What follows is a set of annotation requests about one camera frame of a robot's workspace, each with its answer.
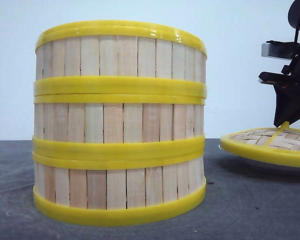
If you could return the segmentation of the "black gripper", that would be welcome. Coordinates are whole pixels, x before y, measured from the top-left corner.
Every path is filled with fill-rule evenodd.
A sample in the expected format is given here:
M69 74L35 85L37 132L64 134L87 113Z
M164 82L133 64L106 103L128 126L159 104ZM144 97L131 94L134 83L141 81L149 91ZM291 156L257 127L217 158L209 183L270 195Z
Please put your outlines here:
M276 93L276 108L273 124L279 127L300 119L300 45L291 54L289 65L284 65L283 74L261 72L259 81L272 85Z

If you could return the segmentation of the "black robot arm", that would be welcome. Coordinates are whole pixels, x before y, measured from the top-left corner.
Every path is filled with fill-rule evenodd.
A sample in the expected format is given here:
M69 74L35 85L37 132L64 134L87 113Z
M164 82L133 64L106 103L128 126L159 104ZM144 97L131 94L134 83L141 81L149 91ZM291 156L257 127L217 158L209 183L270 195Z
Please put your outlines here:
M272 85L276 93L274 125L290 124L300 119L300 0L295 0L288 11L288 22L295 29L294 41L269 40L262 44L261 55L268 58L290 60L281 73L261 72L259 82Z

